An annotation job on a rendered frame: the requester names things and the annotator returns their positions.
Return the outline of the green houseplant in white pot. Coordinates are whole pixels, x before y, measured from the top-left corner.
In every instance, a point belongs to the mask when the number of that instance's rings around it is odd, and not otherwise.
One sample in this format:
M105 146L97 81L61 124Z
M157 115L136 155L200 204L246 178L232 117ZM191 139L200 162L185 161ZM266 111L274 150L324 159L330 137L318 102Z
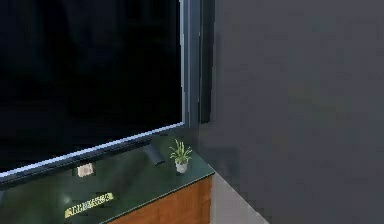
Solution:
M192 159L191 147L185 147L183 141L175 140L176 147L170 146L172 152L170 153L170 159L173 159L178 173L185 173L188 169L188 163Z

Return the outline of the wooden cabinet with dark top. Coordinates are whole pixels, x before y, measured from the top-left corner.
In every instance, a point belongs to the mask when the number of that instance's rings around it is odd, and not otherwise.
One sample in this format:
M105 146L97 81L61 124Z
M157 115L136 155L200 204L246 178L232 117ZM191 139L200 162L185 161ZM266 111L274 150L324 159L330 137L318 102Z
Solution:
M66 170L7 189L0 195L0 224L210 224L213 168L197 153L181 174L170 159L176 137L153 139L158 165L135 149L94 163L79 177ZM64 211L105 193L114 199L69 218Z

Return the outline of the black television set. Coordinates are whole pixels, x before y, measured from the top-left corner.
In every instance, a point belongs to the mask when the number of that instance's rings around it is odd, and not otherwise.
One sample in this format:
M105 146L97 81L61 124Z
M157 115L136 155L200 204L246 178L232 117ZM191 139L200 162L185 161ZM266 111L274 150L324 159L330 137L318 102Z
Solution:
M194 128L203 0L0 0L0 189Z

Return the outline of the small beige box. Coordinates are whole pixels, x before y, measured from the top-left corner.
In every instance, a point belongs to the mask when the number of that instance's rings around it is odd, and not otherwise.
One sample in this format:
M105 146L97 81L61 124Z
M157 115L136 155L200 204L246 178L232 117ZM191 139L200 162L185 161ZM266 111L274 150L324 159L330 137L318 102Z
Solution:
M84 164L77 168L77 174L79 177L85 177L93 173L93 166L91 163Z

